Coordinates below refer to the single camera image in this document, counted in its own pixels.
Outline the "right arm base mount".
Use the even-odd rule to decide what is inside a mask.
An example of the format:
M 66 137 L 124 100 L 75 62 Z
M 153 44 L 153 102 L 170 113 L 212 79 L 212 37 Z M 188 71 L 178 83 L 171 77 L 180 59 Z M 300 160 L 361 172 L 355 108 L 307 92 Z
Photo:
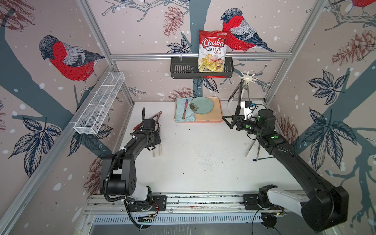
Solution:
M 251 210 L 284 210 L 283 207 L 280 207 L 278 205 L 274 205 L 270 202 L 267 196 L 267 192 L 270 189 L 277 188 L 276 185 L 267 185 L 259 188 L 257 194 L 244 194 L 243 197 L 243 202 L 241 203 L 242 205 L 245 206 L 245 209 L 247 211 Z

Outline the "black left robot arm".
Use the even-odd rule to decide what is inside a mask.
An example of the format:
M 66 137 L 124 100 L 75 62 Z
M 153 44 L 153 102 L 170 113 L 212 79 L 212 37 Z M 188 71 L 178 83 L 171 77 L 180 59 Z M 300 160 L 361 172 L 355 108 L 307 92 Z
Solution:
M 152 151 L 161 144 L 160 125 L 156 115 L 145 118 L 142 110 L 142 122 L 132 132 L 131 140 L 118 152 L 106 155 L 102 160 L 99 182 L 100 193 L 108 202 L 124 200 L 141 203 L 147 207 L 153 205 L 152 190 L 137 182 L 135 161 L 138 155 L 147 149 Z

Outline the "red silicone tongs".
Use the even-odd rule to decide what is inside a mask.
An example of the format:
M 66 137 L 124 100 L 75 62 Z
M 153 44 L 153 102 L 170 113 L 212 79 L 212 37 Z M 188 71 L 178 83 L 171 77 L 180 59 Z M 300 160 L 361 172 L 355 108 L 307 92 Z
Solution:
M 161 114 L 162 114 L 162 111 L 160 111 L 160 112 L 156 113 L 155 115 L 151 116 L 150 119 L 153 119 L 153 120 L 155 120 L 156 122 L 158 122 L 158 121 L 159 121 L 159 118 L 160 118 L 160 116 L 161 116 Z M 136 125 L 136 126 L 133 128 L 133 130 L 136 131 L 136 130 L 140 129 L 140 128 L 143 126 L 143 123 L 144 123 L 144 121 L 142 120 L 142 122 L 139 123 L 138 125 Z

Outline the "black steel tongs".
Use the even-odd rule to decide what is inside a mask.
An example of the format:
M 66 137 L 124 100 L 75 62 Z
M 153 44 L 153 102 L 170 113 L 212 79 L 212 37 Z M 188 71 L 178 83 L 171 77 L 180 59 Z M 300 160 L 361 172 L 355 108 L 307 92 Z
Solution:
M 234 99 L 237 100 L 237 107 L 235 110 L 235 115 L 239 115 L 241 111 L 240 103 L 242 101 L 242 91 L 243 91 L 242 86 L 244 82 L 248 82 L 248 81 L 245 81 L 244 79 L 242 79 L 227 101 L 227 105 L 230 105 Z

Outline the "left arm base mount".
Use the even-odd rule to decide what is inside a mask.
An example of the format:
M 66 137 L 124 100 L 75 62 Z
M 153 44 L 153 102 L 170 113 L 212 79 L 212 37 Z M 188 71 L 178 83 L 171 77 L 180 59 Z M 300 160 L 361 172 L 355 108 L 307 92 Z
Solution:
M 148 187 L 148 195 L 144 201 L 128 203 L 130 212 L 165 212 L 167 205 L 166 195 L 154 195 L 152 189 Z

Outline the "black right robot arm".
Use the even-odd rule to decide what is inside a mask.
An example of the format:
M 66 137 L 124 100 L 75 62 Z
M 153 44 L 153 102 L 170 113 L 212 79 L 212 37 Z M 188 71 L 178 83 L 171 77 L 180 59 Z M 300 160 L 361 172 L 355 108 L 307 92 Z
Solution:
M 275 131 L 276 118 L 272 110 L 259 110 L 255 119 L 251 120 L 245 120 L 239 114 L 223 116 L 222 119 L 231 129 L 255 135 L 259 145 L 289 171 L 305 192 L 305 196 L 299 196 L 275 185 L 261 187 L 258 204 L 262 209 L 288 209 L 302 217 L 316 233 L 347 221 L 348 192 L 342 186 L 333 186 L 315 172 Z

